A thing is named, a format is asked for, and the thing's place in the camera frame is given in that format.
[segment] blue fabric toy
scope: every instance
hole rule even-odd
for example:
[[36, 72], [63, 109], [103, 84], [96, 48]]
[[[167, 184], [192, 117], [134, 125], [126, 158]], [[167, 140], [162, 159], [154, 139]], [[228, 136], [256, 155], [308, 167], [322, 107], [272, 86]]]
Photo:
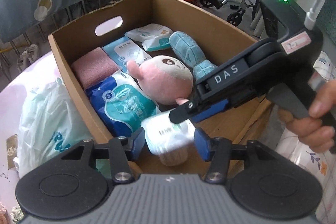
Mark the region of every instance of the blue fabric toy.
[[186, 33], [174, 32], [169, 38], [169, 43], [177, 57], [188, 67], [193, 68], [193, 75], [196, 80], [217, 68], [216, 65], [206, 59], [196, 41]]

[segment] finger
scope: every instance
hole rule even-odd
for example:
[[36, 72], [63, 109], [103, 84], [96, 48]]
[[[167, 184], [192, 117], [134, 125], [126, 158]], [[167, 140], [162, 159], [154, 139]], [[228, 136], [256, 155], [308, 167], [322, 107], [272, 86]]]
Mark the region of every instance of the finger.
[[328, 151], [330, 148], [332, 148], [335, 145], [334, 140], [330, 140], [329, 142], [318, 146], [318, 147], [310, 147], [310, 149], [312, 151], [314, 151], [315, 153], [324, 153], [326, 151]]
[[306, 145], [320, 147], [328, 143], [334, 136], [335, 130], [333, 127], [321, 127], [310, 135], [299, 137], [299, 140]]
[[311, 117], [303, 118], [301, 120], [293, 120], [286, 123], [286, 127], [289, 131], [292, 131], [299, 137], [305, 137], [322, 126], [322, 121], [320, 119], [313, 119]]
[[278, 109], [278, 116], [282, 122], [291, 122], [294, 120], [293, 114], [283, 108]]
[[320, 118], [326, 114], [336, 103], [336, 80], [326, 83], [316, 95], [315, 100], [309, 108], [309, 115], [313, 118]]

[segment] metal screw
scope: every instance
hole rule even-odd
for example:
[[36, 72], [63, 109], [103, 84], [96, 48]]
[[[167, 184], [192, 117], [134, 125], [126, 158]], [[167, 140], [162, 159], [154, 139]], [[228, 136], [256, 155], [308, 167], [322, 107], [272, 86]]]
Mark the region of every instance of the metal screw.
[[223, 175], [221, 173], [218, 173], [218, 172], [213, 172], [213, 173], [210, 173], [209, 175], [207, 175], [207, 177], [211, 181], [219, 181], [223, 178]]
[[119, 172], [116, 173], [114, 177], [117, 181], [126, 181], [129, 180], [132, 176], [130, 173], [127, 172]]

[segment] stuffed doll head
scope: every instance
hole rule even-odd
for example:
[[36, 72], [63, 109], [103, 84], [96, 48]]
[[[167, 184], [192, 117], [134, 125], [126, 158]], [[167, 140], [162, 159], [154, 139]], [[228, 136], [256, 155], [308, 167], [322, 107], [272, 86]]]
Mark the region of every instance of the stuffed doll head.
[[179, 60], [159, 55], [142, 63], [127, 62], [128, 74], [138, 80], [141, 89], [163, 105], [183, 103], [193, 89], [193, 75]]

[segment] pink towel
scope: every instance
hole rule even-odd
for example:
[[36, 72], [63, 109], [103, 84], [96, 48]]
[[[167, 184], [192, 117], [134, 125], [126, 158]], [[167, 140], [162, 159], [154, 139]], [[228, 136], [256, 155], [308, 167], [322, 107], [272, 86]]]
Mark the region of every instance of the pink towel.
[[120, 69], [102, 48], [96, 48], [82, 56], [71, 65], [71, 68], [84, 90], [98, 84]]

